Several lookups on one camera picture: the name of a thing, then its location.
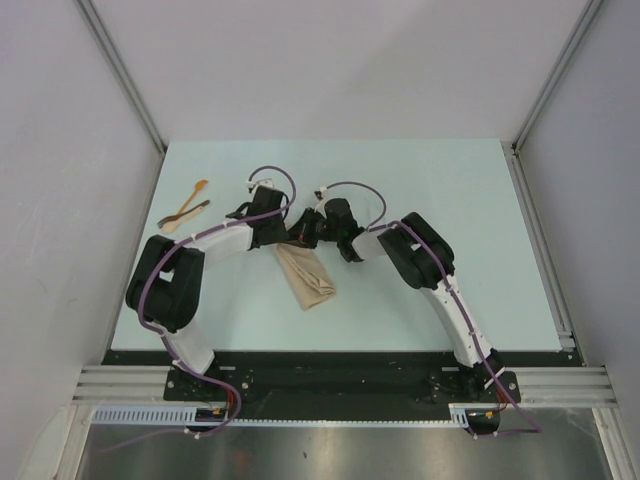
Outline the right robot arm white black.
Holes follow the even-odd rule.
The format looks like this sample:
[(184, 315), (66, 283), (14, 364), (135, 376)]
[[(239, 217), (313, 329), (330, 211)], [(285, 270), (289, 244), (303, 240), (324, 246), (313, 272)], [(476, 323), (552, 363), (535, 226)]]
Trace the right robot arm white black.
[(355, 220), (349, 202), (338, 198), (305, 209), (287, 231), (289, 242), (298, 247), (335, 243), (347, 262), (388, 257), (402, 280), (422, 293), (438, 315), (463, 372), (463, 393), (484, 401), (496, 391), (504, 362), (462, 298), (453, 249), (421, 215), (411, 212), (399, 221), (365, 228)]

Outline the beige cloth napkin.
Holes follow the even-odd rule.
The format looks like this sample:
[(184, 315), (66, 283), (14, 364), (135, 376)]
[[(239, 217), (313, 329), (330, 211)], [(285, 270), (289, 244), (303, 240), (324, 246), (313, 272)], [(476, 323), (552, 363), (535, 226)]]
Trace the beige cloth napkin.
[(277, 244), (274, 253), (303, 311), (336, 296), (334, 282), (313, 250)]

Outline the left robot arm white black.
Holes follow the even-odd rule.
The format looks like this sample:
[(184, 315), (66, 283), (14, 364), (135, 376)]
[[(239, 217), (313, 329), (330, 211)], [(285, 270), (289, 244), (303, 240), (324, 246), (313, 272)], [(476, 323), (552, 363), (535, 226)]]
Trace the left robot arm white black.
[(126, 306), (141, 326), (160, 336), (172, 360), (189, 372), (187, 389), (202, 400), (221, 387), (220, 374), (210, 368), (214, 351), (200, 337), (195, 320), (205, 266), (287, 239), (289, 197), (268, 182), (254, 185), (251, 193), (250, 201), (216, 227), (180, 242), (150, 237), (125, 294)]

